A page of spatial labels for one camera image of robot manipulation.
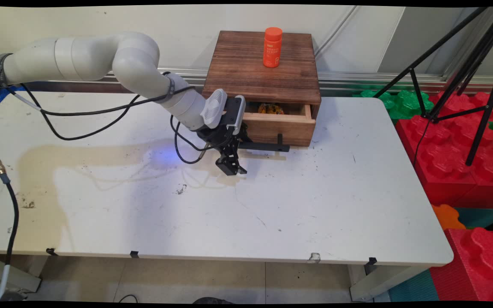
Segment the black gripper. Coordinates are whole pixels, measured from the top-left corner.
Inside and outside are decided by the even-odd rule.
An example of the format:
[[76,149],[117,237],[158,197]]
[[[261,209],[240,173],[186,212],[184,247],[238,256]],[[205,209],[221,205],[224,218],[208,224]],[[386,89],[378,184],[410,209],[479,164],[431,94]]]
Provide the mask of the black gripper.
[[246,132],[246,126],[241,125],[237,134],[235,127],[219,125],[215,129],[203,128],[197,131],[197,136],[206,144],[204,148],[217,149],[220,157],[215,165],[227,176],[248,173],[238,159],[238,145],[253,143]]

